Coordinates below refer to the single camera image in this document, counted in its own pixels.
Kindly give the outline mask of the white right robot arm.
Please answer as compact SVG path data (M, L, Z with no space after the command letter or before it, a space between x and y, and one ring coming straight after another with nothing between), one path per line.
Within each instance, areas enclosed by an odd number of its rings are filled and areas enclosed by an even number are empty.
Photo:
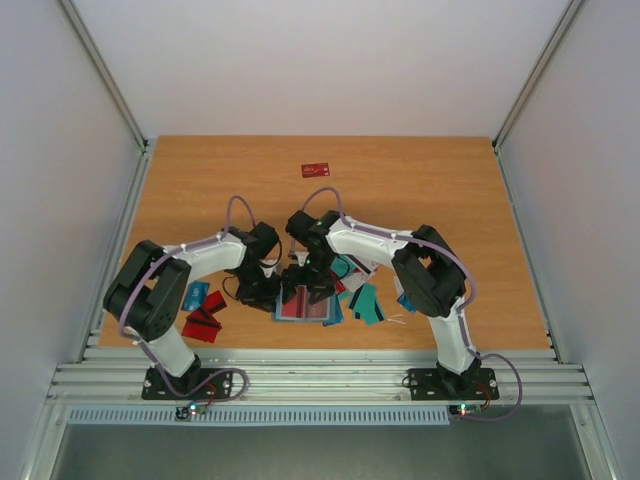
M470 274L437 230L423 225L414 231L384 229L342 217L330 210L315 219L302 210L288 220L285 231L307 249L302 263L282 272L282 300L300 286L312 304L335 293L331 266L339 255L352 255L395 272L417 312L429 319L437 346L436 368L444 390L463 396L473 389L481 366L471 345L464 309Z

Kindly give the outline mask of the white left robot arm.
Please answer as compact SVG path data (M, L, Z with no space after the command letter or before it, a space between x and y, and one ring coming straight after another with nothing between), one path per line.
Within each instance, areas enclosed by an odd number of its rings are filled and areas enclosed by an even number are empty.
M167 388L179 398L192 397L202 375L193 367L195 353L174 327L187 286L224 271L237 278L242 304L271 313L280 280L267 271L266 256L280 244L276 230L264 222L248 232L230 227L180 246L141 241L109 285L103 308L117 319L120 332L167 373Z

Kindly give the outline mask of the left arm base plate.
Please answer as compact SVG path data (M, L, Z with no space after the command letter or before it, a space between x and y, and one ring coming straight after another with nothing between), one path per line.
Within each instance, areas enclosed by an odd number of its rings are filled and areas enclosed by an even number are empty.
M229 369L201 368L177 378L152 367L146 371L141 398L147 401L226 400L231 396L235 380L236 375Z

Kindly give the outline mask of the teal leather card holder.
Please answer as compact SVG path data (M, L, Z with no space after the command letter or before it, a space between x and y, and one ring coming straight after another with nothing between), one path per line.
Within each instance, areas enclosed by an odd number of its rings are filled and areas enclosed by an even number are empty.
M304 286L300 286L287 302L284 301L283 292L280 292L272 320L284 323L319 323L327 327L342 323L344 315L336 295L311 303L309 292Z

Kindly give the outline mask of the red card black stripe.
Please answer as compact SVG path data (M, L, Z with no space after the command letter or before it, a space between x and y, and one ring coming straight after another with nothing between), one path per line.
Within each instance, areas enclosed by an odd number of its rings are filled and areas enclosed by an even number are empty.
M306 318L307 291L304 286L296 288L294 295L284 299L284 294L278 299L276 318L282 321L301 321Z

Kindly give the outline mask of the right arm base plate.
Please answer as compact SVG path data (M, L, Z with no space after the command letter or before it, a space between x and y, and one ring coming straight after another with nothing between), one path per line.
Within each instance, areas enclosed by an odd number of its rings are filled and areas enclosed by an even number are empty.
M498 400L500 393L495 372L480 368L469 375L457 376L438 368L413 368L401 382L413 401Z

